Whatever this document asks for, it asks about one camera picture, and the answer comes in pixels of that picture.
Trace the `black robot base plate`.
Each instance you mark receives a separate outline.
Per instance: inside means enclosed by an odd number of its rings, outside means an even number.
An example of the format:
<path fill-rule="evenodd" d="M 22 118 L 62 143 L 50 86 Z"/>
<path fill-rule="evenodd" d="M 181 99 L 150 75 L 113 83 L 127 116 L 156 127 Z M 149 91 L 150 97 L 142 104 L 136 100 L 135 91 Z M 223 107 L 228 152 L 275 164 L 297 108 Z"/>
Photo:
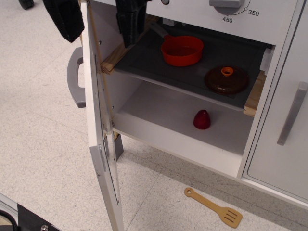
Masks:
<path fill-rule="evenodd" d="M 18 227 L 20 231 L 59 231 L 57 227 L 31 212 L 20 204 L 18 209 Z"/>

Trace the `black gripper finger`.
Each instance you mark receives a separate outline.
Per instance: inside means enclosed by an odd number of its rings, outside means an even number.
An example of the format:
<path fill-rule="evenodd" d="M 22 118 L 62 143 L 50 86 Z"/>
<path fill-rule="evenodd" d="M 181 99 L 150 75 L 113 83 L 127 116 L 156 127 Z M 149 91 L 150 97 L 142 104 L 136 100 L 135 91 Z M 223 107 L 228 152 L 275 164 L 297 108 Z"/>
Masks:
<path fill-rule="evenodd" d="M 43 3 L 62 37 L 74 42 L 85 28 L 78 0 L 43 0 Z"/>
<path fill-rule="evenodd" d="M 117 22 L 125 48 L 137 43 L 144 32 L 147 1 L 116 0 Z"/>

